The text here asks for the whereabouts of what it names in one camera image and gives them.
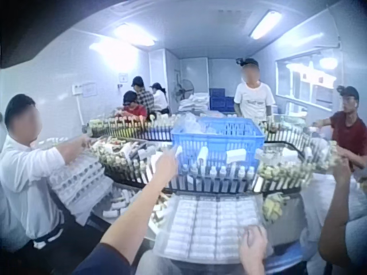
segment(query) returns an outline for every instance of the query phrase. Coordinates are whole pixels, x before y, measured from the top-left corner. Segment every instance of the forearm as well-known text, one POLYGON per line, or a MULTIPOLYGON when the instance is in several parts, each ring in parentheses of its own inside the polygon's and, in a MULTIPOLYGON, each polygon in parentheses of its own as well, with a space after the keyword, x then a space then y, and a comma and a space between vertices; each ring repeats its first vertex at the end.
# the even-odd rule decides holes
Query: forearm
POLYGON ((273 114, 271 106, 266 106, 266 115, 271 116, 273 114))
POLYGON ((246 275, 265 275, 265 268, 262 262, 251 266, 243 266, 245 269, 246 275))
POLYGON ((157 178, 144 187, 135 202, 103 235, 101 242, 117 249, 132 263, 147 232, 153 207, 161 193, 157 178))
POLYGON ((339 266, 348 266, 350 262, 345 244, 345 229, 349 216, 349 186, 350 181, 337 183, 319 240, 321 257, 339 266))
POLYGON ((364 169, 366 167, 367 156, 358 156, 355 153, 347 151, 346 157, 358 168, 364 169))
POLYGON ((69 142, 61 143, 56 146, 56 149, 63 157, 65 164, 68 164, 75 160, 83 151, 83 144, 85 138, 83 136, 77 137, 69 142))
POLYGON ((241 108, 240 108, 240 104, 235 103, 235 112, 237 114, 238 117, 242 117, 242 112, 241 112, 241 108))

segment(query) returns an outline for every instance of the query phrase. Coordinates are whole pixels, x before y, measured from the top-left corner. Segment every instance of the ceiling light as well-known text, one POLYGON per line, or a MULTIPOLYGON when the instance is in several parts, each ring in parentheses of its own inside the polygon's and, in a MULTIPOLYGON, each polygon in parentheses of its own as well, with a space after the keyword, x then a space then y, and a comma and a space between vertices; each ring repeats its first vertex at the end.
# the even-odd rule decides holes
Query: ceiling light
POLYGON ((133 45, 154 45, 154 39, 137 26, 123 24, 121 26, 118 26, 115 29, 114 33, 119 39, 125 40, 133 45))
POLYGON ((251 38, 259 39, 267 34, 282 18, 282 14, 277 11, 269 11, 265 17, 258 23, 256 28, 251 33, 251 38))
POLYGON ((338 60, 334 57, 320 59, 320 66, 326 70, 333 70, 338 66, 338 60))

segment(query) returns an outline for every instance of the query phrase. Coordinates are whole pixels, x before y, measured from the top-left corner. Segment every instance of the wall sign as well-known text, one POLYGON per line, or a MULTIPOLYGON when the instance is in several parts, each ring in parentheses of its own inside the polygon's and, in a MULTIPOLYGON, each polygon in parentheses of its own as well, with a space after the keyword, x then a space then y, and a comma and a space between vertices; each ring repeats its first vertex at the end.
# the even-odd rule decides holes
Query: wall sign
POLYGON ((128 82, 128 75, 127 73, 119 73, 119 82, 126 83, 128 82))

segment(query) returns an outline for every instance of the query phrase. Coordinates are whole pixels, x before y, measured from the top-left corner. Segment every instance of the window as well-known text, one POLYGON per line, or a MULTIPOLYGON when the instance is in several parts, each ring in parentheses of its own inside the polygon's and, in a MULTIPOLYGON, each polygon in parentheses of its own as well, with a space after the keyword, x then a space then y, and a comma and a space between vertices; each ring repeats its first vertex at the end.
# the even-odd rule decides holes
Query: window
POLYGON ((338 49, 328 49, 278 60, 276 94, 333 109, 339 55, 338 49))

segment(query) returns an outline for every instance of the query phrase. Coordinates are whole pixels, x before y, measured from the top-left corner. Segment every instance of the blue crate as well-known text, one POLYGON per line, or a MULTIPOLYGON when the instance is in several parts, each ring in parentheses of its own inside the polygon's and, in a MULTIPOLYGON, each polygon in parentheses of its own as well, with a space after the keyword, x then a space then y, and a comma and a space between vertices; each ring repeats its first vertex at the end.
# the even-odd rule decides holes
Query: blue crate
POLYGON ((226 152, 244 148, 247 152, 246 160, 238 165, 257 168, 255 151, 263 146, 264 134, 251 119, 201 117, 198 121, 203 128, 214 129, 216 134, 183 133, 182 127, 178 125, 171 131, 173 144, 182 146, 182 154, 179 156, 181 165, 196 162, 201 147, 207 146, 207 166, 219 168, 227 165, 226 152))
POLYGON ((224 88, 210 88, 209 95, 210 97, 224 97, 225 89, 224 88))
POLYGON ((225 98, 224 97, 214 97, 210 98, 210 108, 215 110, 216 108, 224 108, 225 107, 225 98))
POLYGON ((225 97, 225 106, 227 108, 234 108, 235 107, 234 97, 232 97, 232 96, 226 96, 225 97))

